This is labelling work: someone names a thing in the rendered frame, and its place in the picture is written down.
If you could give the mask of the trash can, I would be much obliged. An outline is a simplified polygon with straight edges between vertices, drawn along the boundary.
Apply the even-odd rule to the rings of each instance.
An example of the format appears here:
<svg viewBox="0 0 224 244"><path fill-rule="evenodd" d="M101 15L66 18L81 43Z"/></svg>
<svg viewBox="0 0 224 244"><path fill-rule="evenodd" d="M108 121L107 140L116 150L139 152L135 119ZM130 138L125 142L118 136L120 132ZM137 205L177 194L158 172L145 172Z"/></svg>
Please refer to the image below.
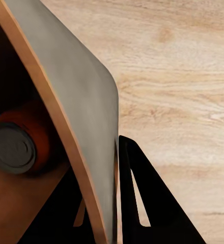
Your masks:
<svg viewBox="0 0 224 244"><path fill-rule="evenodd" d="M40 0L0 0L0 114L41 98L62 142L39 169L0 171L0 244L17 244L69 167L96 244L117 244L119 95L107 67Z"/></svg>

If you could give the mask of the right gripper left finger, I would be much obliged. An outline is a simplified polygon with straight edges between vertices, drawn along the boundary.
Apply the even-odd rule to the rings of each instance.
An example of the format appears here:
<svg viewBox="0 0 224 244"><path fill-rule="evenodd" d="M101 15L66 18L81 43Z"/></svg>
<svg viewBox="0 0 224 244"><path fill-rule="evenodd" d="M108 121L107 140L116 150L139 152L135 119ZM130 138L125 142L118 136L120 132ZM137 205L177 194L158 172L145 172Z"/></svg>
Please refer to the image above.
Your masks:
<svg viewBox="0 0 224 244"><path fill-rule="evenodd" d="M96 244L87 210L74 221L82 195L70 166L17 244Z"/></svg>

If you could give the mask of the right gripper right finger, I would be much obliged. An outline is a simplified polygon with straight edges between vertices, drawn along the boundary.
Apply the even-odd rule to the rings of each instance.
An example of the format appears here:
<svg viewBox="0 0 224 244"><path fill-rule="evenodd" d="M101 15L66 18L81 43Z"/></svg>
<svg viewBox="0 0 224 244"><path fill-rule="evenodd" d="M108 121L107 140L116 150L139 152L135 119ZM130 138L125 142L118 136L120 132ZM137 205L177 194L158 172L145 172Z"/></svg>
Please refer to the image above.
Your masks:
<svg viewBox="0 0 224 244"><path fill-rule="evenodd" d="M131 170L151 227L139 222ZM206 244L139 145L119 136L123 244Z"/></svg>

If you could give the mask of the can of soda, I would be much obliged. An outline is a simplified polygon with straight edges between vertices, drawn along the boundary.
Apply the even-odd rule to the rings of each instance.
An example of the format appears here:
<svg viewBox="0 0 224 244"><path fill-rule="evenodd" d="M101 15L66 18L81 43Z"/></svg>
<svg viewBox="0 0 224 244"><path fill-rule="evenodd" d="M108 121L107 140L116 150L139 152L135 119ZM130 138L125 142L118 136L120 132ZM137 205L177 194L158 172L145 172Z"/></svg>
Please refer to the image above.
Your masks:
<svg viewBox="0 0 224 244"><path fill-rule="evenodd" d="M62 145L41 98L0 114L0 171L20 174L37 170Z"/></svg>

